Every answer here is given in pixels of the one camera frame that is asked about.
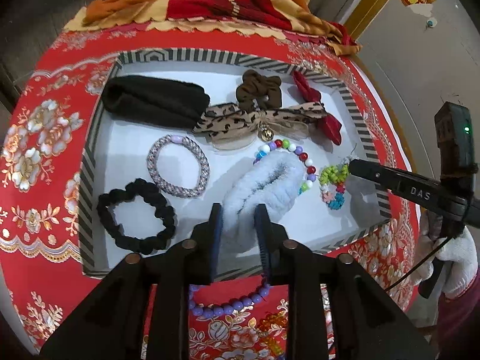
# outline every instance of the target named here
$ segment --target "black scrunchie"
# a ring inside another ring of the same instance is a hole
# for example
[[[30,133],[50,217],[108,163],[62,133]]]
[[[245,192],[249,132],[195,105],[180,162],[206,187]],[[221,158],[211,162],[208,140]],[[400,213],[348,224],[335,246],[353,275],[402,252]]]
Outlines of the black scrunchie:
[[[120,202],[130,202],[136,195],[140,195],[145,203],[155,207],[155,217],[161,218],[163,221],[165,230],[160,231],[155,237],[138,239],[122,235],[120,226],[112,218],[109,206]],[[141,178],[127,184],[125,190],[111,190],[109,193],[100,195],[98,197],[97,212],[100,217],[100,223],[115,240],[115,245],[135,253],[150,254],[154,249],[165,249],[167,242],[175,234],[175,226],[173,224],[175,210],[172,206],[167,206],[167,200],[154,183],[147,183]]]

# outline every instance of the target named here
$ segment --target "floral tablecloth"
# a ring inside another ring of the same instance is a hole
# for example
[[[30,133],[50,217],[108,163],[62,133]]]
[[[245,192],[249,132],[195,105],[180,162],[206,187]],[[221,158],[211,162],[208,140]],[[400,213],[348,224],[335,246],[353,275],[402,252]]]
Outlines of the floral tablecloth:
[[[0,159],[0,261],[15,309],[38,349],[98,283],[82,272],[78,229],[83,220],[79,215],[80,164],[99,94],[119,52],[166,47],[264,56],[341,80],[363,115],[380,163],[408,168],[388,115],[369,85],[348,58],[335,56],[321,38],[285,33],[284,39],[278,39],[219,30],[146,31],[146,25],[62,33],[38,62],[23,91]],[[352,254],[383,287],[411,268],[418,236],[415,206],[392,195],[389,200],[389,223],[331,252],[332,256]],[[239,283],[246,286],[249,282]],[[222,293],[228,288],[216,283],[213,291]],[[405,310],[413,291],[406,280],[390,296]],[[257,323],[267,309],[273,314],[287,312],[286,289],[276,288],[272,293],[258,314],[244,310],[221,321],[192,322],[199,325],[190,330],[191,357],[273,356],[271,349],[256,341]],[[277,329],[274,335],[275,339],[284,337],[284,331]],[[203,346],[210,352],[202,352]]]

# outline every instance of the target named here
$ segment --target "metal rivet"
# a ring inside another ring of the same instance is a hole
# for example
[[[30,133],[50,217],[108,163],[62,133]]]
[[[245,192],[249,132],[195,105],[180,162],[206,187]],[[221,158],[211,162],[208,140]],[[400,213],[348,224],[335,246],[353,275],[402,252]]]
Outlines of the metal rivet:
[[[348,253],[342,253],[338,256],[338,259],[340,260],[340,262],[344,263],[344,264],[352,264],[353,262],[353,257],[350,256]]]
[[[197,246],[197,241],[194,239],[186,239],[184,242],[181,243],[183,249],[193,249]]]
[[[127,264],[136,264],[138,263],[138,261],[140,261],[141,258],[141,255],[138,253],[130,253],[127,254],[127,256],[125,257],[125,261],[127,262]]]
[[[286,239],[285,241],[283,241],[283,246],[285,246],[287,249],[295,249],[298,244],[292,239]]]

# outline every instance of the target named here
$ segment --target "purple bead bracelet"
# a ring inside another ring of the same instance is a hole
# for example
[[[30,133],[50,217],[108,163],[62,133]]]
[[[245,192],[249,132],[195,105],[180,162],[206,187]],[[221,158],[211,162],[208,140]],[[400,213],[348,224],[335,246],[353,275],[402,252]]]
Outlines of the purple bead bracelet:
[[[190,285],[188,308],[196,317],[202,316],[210,319],[222,315],[232,315],[235,310],[240,311],[246,306],[260,303],[270,292],[270,285],[263,279],[262,285],[257,287],[256,292],[240,297],[240,299],[234,299],[230,303],[224,303],[221,306],[213,305],[212,307],[201,307],[194,301],[194,293],[199,289],[200,286]]]

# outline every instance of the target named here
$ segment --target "white glove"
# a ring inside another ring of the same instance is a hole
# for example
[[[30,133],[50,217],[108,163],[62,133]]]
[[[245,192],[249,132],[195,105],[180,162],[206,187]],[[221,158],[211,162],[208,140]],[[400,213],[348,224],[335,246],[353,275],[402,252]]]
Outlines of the white glove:
[[[427,237],[428,230],[427,213],[424,212],[420,217],[420,237],[415,248],[415,263],[445,241],[445,238],[440,238],[434,244]],[[477,250],[469,230],[465,227],[462,234],[448,241],[447,244],[436,252],[435,257],[442,261],[454,262],[442,290],[449,299],[458,297],[475,278],[478,270]],[[410,280],[414,285],[428,279],[432,275],[434,272],[433,259],[434,257],[432,256],[412,273]]]

